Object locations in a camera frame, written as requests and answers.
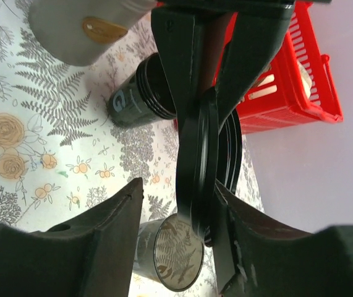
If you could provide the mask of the transparent dark cup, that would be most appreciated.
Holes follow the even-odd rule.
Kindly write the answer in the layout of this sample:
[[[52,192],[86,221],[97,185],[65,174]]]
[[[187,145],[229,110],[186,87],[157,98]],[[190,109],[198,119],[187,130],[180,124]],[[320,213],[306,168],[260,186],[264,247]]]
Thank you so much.
[[[173,214],[139,226],[132,271],[181,292],[195,283],[204,254],[191,226]]]

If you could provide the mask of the floral table mat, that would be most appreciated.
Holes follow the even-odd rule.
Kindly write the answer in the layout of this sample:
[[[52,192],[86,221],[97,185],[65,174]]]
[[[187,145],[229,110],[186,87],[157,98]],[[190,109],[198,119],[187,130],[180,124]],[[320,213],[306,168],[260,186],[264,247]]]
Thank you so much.
[[[143,220],[176,210],[177,134],[169,122],[126,135],[105,102],[154,52],[146,15],[87,67],[52,57],[28,25],[29,1],[0,1],[0,223],[45,230],[142,177]]]

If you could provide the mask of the grey tin straw holder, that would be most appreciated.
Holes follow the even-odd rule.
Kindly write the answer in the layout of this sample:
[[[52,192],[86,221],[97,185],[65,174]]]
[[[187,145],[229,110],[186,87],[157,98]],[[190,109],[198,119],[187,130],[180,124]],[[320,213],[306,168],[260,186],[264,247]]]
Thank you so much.
[[[55,58],[89,66],[155,6],[156,1],[146,0],[32,1],[28,22],[38,42]]]

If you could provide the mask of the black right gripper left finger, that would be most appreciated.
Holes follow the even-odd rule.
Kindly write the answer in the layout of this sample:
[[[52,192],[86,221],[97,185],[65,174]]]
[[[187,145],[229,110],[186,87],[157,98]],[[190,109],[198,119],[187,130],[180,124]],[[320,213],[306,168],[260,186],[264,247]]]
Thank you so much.
[[[0,224],[0,296],[127,296],[142,203],[135,178],[48,231]]]

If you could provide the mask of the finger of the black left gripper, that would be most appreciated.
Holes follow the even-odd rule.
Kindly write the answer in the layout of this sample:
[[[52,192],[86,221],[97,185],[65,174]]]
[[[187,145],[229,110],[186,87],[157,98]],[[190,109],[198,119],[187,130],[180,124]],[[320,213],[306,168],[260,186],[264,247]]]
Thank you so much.
[[[151,13],[151,29],[179,127],[184,126],[197,97],[207,17],[203,10],[177,6],[160,6]]]
[[[294,12],[294,1],[243,1],[216,83],[223,124],[279,51]]]

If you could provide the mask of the black coffee cup lid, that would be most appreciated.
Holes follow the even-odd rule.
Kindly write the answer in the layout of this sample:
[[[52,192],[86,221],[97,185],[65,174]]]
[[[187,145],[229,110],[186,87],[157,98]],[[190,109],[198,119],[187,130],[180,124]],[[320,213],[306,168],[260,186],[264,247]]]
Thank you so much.
[[[177,214],[208,247],[215,182],[235,193],[242,163],[242,131],[237,111],[219,125],[216,92],[196,101],[179,130],[176,168]]]

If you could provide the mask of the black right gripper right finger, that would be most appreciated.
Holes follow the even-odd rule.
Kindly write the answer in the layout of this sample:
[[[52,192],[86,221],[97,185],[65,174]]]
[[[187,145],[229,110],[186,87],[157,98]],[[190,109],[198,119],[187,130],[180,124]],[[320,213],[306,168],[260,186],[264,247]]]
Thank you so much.
[[[213,238],[223,296],[353,296],[353,225],[308,233],[250,206],[221,183]]]

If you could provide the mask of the red plastic shopping basket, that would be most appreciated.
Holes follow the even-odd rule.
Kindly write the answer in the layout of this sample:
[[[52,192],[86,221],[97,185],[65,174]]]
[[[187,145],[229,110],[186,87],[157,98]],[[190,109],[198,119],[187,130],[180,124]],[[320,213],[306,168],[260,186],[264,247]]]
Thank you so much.
[[[235,106],[244,134],[343,121],[330,58],[320,53],[312,26],[311,6],[296,2],[278,53]]]

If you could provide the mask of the black printed coffee cup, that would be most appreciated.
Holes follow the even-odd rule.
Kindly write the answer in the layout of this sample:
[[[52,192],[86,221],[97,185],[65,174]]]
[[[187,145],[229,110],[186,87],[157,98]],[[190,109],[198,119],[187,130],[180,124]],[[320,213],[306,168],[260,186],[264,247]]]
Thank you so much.
[[[107,102],[112,122],[131,129],[176,119],[176,109],[158,53],[144,59]]]

